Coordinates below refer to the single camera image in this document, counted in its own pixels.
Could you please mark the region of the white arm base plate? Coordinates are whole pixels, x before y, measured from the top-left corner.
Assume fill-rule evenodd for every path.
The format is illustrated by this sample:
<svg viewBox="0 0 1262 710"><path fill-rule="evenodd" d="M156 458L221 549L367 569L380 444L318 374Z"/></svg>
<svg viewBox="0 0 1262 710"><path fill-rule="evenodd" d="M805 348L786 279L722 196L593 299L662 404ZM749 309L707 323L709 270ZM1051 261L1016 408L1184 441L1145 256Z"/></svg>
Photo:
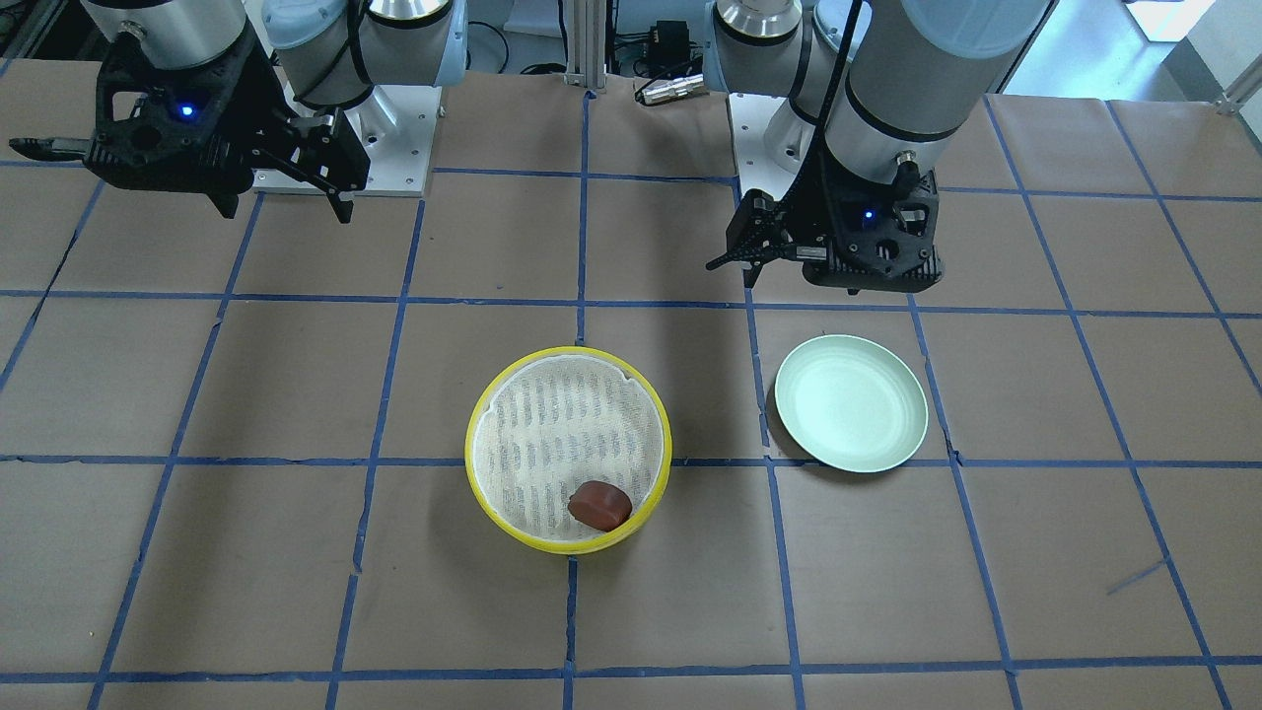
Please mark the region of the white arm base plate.
<svg viewBox="0 0 1262 710"><path fill-rule="evenodd" d="M429 184L433 141L445 110L440 87L375 86L369 100L346 112L370 159L366 182L342 198L420 198Z"/></svg>
<svg viewBox="0 0 1262 710"><path fill-rule="evenodd" d="M780 96L729 95L729 119L740 192L780 202L806 161L815 126Z"/></svg>

